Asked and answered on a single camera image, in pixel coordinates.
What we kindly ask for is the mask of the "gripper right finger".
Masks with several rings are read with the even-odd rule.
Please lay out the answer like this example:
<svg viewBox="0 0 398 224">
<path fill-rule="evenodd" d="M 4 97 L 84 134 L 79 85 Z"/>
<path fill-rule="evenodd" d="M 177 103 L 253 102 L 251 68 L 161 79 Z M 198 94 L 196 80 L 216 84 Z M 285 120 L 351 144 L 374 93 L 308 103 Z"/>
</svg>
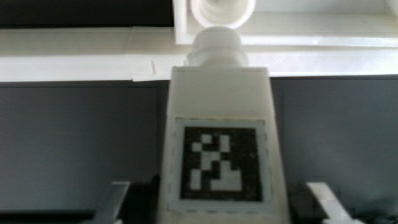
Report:
<svg viewBox="0 0 398 224">
<path fill-rule="evenodd" d="M 308 187 L 328 214 L 322 224 L 367 224 L 352 218 L 328 183 L 310 182 Z"/>
</svg>

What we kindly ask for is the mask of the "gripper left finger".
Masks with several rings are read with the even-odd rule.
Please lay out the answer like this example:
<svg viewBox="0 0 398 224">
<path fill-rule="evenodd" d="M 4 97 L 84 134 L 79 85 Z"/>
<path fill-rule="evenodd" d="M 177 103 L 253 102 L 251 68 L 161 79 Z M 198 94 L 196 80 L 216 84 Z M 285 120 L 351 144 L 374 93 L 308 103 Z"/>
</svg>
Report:
<svg viewBox="0 0 398 224">
<path fill-rule="evenodd" d="M 123 224 L 123 219 L 120 218 L 120 212 L 123 208 L 125 198 L 129 195 L 130 185 L 132 185 L 130 181 L 113 182 L 95 212 L 95 217 L 91 220 L 82 221 L 79 224 Z"/>
</svg>

